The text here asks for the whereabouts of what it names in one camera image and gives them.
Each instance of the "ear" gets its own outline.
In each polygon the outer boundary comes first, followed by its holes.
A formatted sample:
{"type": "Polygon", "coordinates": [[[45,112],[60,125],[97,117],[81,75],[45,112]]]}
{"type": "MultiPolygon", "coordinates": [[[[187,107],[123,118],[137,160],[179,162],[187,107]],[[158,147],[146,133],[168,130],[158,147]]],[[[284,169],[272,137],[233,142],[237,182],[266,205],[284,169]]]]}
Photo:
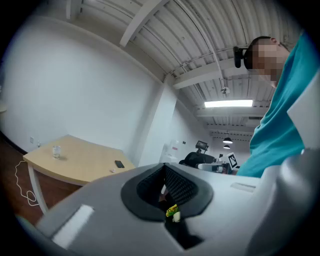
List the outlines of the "ear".
{"type": "Polygon", "coordinates": [[[279,42],[277,39],[275,39],[274,37],[271,37],[271,38],[270,38],[270,42],[271,42],[273,45],[280,45],[280,42],[279,42]]]}

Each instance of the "gray machine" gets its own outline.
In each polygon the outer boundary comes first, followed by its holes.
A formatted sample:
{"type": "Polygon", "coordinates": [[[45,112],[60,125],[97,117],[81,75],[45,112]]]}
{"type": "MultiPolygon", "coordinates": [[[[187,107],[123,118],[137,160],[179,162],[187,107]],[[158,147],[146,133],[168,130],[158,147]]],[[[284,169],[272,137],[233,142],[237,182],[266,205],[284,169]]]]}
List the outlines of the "gray machine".
{"type": "Polygon", "coordinates": [[[305,150],[267,168],[261,178],[181,164],[139,167],[82,187],[50,209],[30,234],[45,250],[66,255],[270,255],[316,199],[319,155],[305,150]],[[187,243],[168,230],[157,207],[164,184],[181,213],[172,225],[187,243]],[[89,214],[79,213],[84,206],[89,214]]]}

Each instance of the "ceiling beam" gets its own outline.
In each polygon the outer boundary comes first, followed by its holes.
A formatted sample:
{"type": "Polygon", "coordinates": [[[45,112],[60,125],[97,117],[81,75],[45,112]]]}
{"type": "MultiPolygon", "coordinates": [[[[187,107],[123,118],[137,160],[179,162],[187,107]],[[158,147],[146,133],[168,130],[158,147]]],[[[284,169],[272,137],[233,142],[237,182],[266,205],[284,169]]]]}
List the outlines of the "ceiling beam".
{"type": "Polygon", "coordinates": [[[234,131],[234,132],[246,132],[253,133],[255,131],[255,127],[248,126],[233,126],[233,125],[207,125],[209,131],[216,130],[226,130],[226,131],[234,131]]]}
{"type": "Polygon", "coordinates": [[[224,139],[226,137],[229,137],[231,140],[239,140],[239,141],[247,141],[247,142],[249,142],[251,140],[252,135],[253,134],[251,134],[251,135],[233,135],[233,134],[214,133],[214,132],[212,132],[210,134],[210,136],[213,138],[224,139]]]}
{"type": "MultiPolygon", "coordinates": [[[[247,74],[248,71],[242,63],[240,68],[235,67],[233,58],[224,59],[219,62],[223,77],[231,77],[247,74]]],[[[187,73],[180,75],[173,85],[175,89],[192,86],[197,83],[219,79],[221,77],[217,63],[210,63],[198,68],[195,68],[187,73]]]]}
{"type": "Polygon", "coordinates": [[[74,21],[81,10],[81,0],[67,0],[66,1],[66,19],[74,21]]]}
{"type": "Polygon", "coordinates": [[[120,45],[126,47],[130,39],[141,30],[146,22],[169,0],[148,0],[133,17],[129,26],[126,28],[121,40],[120,45]]]}
{"type": "Polygon", "coordinates": [[[208,107],[195,111],[196,117],[263,117],[268,107],[208,107]]]}

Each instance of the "ceiling pipe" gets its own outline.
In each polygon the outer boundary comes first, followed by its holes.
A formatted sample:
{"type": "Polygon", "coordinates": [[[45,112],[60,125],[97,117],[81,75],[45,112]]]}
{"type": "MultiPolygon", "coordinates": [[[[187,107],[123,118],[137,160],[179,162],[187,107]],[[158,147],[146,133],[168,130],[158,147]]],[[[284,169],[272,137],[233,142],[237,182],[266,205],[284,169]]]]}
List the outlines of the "ceiling pipe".
{"type": "Polygon", "coordinates": [[[186,4],[184,2],[182,2],[182,0],[174,0],[176,2],[177,5],[179,5],[184,11],[185,13],[190,17],[190,19],[192,20],[192,22],[195,24],[195,26],[198,28],[198,30],[200,31],[204,41],[206,42],[206,44],[209,47],[209,50],[212,52],[213,54],[213,59],[217,64],[219,73],[220,73],[220,83],[221,83],[221,88],[225,87],[225,81],[224,81],[224,76],[219,64],[219,59],[217,56],[217,52],[216,49],[212,43],[212,40],[209,38],[209,33],[207,31],[207,29],[205,28],[205,26],[202,24],[202,22],[197,18],[197,16],[194,14],[193,10],[189,7],[186,6],[186,4]]]}

